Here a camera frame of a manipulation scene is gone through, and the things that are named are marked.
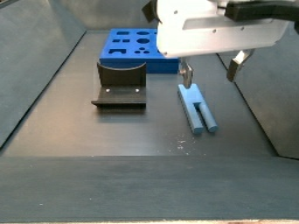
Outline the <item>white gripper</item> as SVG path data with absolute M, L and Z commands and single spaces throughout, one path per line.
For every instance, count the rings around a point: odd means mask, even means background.
M 235 22 L 225 16 L 230 0 L 158 0 L 157 45 L 167 57 L 239 51 L 229 64 L 227 79 L 234 82 L 255 48 L 273 46 L 283 37 L 289 23 L 271 18 Z M 183 85 L 193 85 L 193 67 L 181 58 Z

